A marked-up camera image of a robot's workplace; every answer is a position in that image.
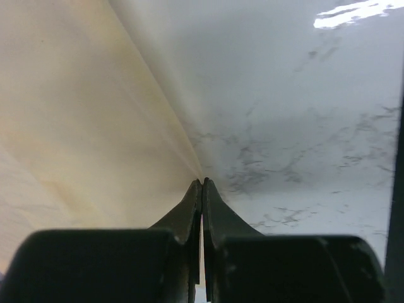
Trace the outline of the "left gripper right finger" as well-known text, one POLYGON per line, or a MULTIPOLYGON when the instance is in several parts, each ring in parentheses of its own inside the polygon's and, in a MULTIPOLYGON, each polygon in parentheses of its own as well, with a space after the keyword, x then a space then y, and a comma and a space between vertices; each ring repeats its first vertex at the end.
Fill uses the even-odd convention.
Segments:
POLYGON ((390 302, 368 243, 354 235, 264 235, 202 191, 209 302, 390 302))

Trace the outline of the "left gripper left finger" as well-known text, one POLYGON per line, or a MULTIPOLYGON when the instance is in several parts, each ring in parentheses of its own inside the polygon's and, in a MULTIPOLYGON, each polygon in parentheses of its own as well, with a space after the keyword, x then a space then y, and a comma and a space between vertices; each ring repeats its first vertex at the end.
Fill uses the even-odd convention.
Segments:
POLYGON ((193 302, 202 186, 147 229, 43 230, 18 248, 2 302, 193 302))

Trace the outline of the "cream yellow t shirt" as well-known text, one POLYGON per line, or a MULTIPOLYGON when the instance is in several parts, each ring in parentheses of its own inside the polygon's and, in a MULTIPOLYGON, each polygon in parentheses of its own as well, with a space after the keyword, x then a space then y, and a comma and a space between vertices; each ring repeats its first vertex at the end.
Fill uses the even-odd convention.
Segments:
POLYGON ((201 168, 108 1, 1 2, 1 271, 32 232, 144 228, 201 168))

